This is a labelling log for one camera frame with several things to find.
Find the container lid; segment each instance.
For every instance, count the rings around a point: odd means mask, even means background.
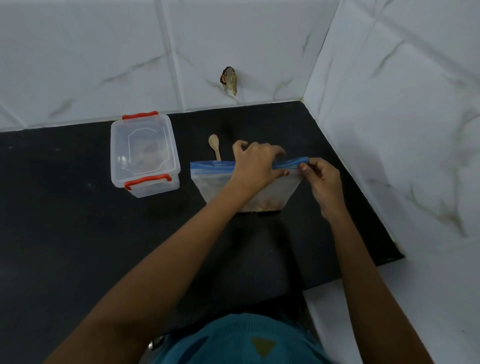
[[[110,167],[117,187],[149,176],[177,175],[180,162],[169,117],[153,111],[115,121],[110,134]]]

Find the food in bag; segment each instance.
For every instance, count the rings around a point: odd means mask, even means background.
[[[261,190],[240,212],[278,211],[283,209],[292,193],[302,180],[298,165],[308,163],[307,157],[274,162],[273,169],[286,168],[288,176],[276,179]],[[205,202],[209,203],[230,181],[235,162],[206,160],[190,163],[190,176],[200,190]]]

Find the hand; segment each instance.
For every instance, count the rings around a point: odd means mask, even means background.
[[[313,196],[322,209],[322,216],[331,221],[347,211],[340,172],[321,158],[310,158],[308,164],[300,164],[301,173],[312,185]]]
[[[229,184],[244,190],[252,198],[274,180],[288,176],[290,172],[285,168],[272,169],[275,157],[285,154],[282,147],[255,142],[243,150],[242,147],[247,145],[243,140],[238,140],[233,145],[235,169]]]

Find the person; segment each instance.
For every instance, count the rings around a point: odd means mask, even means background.
[[[232,217],[287,170],[279,146],[237,141],[235,169],[218,196],[123,277],[45,364],[138,363]],[[348,311],[364,363],[432,363],[367,252],[344,203],[339,171],[321,158],[299,166],[330,223]],[[217,319],[180,339],[156,363],[330,363],[319,343],[271,318]]]

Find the teal sweater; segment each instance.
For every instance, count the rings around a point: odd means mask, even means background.
[[[205,325],[173,346],[162,348],[154,364],[331,363],[307,332],[272,318],[228,315]]]

